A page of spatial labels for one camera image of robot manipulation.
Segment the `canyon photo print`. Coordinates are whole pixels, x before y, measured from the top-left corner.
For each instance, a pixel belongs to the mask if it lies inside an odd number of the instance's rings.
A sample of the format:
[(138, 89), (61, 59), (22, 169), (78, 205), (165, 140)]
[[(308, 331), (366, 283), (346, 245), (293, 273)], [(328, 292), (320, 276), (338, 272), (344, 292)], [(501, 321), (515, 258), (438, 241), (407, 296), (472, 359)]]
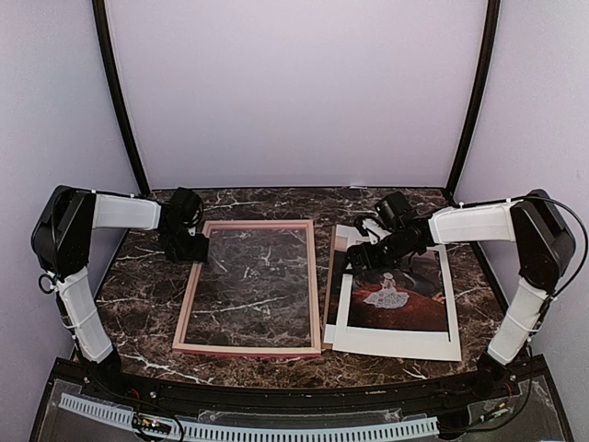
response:
[[(351, 227), (334, 228), (323, 319), (325, 348), (330, 348), (335, 340), (346, 250), (366, 241)], [(445, 247), (436, 246), (422, 255), (403, 258), (398, 268), (376, 269), (355, 276), (347, 325), (360, 329), (448, 332), (443, 274), (446, 267)]]

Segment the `clear acrylic sheet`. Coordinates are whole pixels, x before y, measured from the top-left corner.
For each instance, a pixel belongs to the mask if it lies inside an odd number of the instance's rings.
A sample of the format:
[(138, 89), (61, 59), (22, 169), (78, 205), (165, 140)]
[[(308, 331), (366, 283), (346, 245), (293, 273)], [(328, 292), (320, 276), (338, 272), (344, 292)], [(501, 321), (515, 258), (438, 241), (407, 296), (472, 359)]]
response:
[(228, 347), (311, 344), (303, 227), (213, 227), (185, 343)]

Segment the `white mat board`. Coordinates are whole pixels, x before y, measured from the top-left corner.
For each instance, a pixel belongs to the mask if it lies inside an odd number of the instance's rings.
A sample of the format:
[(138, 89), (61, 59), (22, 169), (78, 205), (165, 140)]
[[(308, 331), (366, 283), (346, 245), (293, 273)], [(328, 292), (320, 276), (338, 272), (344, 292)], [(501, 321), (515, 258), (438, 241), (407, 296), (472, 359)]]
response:
[(335, 340), (329, 349), (360, 355), (376, 355), (409, 359), (458, 362), (462, 359), (452, 276), (449, 268), (445, 277), (445, 306), (449, 331), (390, 331), (360, 329), (347, 325), (351, 302), (352, 280), (343, 271), (340, 304), (336, 322)]

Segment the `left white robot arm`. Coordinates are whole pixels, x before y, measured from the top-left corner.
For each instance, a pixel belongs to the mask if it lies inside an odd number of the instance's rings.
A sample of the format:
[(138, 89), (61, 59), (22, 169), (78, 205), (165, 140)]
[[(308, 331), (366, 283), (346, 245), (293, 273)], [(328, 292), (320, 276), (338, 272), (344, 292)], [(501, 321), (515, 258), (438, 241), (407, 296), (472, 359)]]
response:
[(41, 291), (55, 293), (65, 327), (82, 357), (102, 364), (116, 351), (98, 314), (88, 279), (92, 234), (96, 229), (123, 228), (159, 235), (165, 256), (173, 262), (205, 262), (209, 239), (196, 232), (204, 212), (202, 198), (178, 188), (164, 203), (132, 195), (60, 185), (46, 203), (31, 235), (31, 248), (43, 270)]

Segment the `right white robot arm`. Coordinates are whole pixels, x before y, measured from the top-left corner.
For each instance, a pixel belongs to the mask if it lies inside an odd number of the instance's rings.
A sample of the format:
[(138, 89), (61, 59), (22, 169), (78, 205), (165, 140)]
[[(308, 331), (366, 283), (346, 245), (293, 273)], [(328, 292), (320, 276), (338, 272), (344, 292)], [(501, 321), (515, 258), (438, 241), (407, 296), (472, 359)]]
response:
[(563, 212), (568, 207), (543, 189), (514, 198), (448, 206), (422, 215), (402, 192), (375, 205), (374, 216), (360, 217), (356, 228), (364, 243), (346, 250), (352, 272), (395, 268), (411, 254), (438, 245), (509, 241), (517, 247), (519, 282), (504, 319), (487, 350), (488, 364), (470, 379), (469, 390), (491, 398), (505, 383), (500, 366), (510, 365), (539, 330), (553, 300), (565, 288), (565, 275), (576, 251)]

